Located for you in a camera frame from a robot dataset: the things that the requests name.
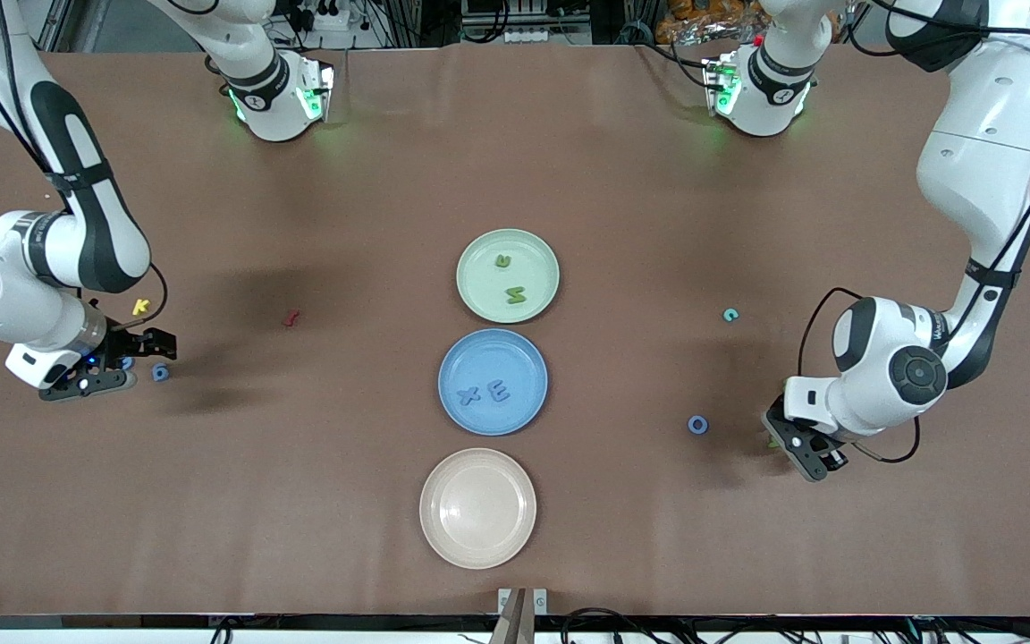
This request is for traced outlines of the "beige round plate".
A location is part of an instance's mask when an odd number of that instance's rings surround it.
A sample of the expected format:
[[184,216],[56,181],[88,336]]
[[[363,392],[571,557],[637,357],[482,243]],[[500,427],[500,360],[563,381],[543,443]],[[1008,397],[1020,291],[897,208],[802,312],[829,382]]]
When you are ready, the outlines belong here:
[[515,457],[489,448],[459,450],[430,472],[418,522],[445,562],[471,571],[503,566],[530,541],[538,497]]

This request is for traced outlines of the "small metal mounting bracket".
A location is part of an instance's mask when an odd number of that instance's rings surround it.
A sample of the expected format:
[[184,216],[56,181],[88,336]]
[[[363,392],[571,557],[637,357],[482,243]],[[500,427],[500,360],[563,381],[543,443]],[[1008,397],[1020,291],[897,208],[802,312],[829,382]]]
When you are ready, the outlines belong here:
[[489,644],[535,644],[536,618],[548,615],[546,589],[502,589],[499,591],[497,623]]

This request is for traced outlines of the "blue round plate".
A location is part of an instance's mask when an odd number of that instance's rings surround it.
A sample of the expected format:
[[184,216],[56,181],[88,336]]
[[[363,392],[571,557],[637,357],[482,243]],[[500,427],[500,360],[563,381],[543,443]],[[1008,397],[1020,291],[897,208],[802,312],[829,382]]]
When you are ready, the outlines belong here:
[[[494,402],[486,385],[495,379],[511,398]],[[549,392],[547,363],[524,335],[502,327],[486,327],[464,335],[447,351],[436,379],[441,404],[458,427],[478,436],[507,436],[531,423]],[[458,389],[478,386],[482,400],[461,406]]]

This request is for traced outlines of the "white power strip with plugs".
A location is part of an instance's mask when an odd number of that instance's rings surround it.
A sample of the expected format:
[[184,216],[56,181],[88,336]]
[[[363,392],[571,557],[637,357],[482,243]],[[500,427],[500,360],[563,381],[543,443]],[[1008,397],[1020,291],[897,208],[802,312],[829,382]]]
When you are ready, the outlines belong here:
[[348,0],[294,0],[289,22],[298,33],[348,31],[351,11]]

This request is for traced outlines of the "orange foil snack bag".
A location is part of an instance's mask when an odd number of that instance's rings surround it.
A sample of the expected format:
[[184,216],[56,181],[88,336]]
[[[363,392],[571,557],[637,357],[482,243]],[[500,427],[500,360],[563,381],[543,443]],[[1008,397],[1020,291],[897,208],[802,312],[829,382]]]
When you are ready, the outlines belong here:
[[770,21],[759,0],[667,0],[667,15],[654,26],[654,39],[662,45],[751,42]]

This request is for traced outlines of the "light green round plate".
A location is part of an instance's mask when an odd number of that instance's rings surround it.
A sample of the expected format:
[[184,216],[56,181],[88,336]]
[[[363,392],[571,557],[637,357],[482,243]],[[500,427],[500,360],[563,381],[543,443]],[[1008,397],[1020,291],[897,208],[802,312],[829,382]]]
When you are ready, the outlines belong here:
[[[512,256],[511,267],[495,267],[497,255]],[[534,233],[515,228],[475,238],[455,269],[455,285],[464,304],[478,317],[497,325],[527,323],[544,313],[560,282],[560,262],[551,246]],[[504,290],[512,286],[526,289],[527,301],[506,304]]]

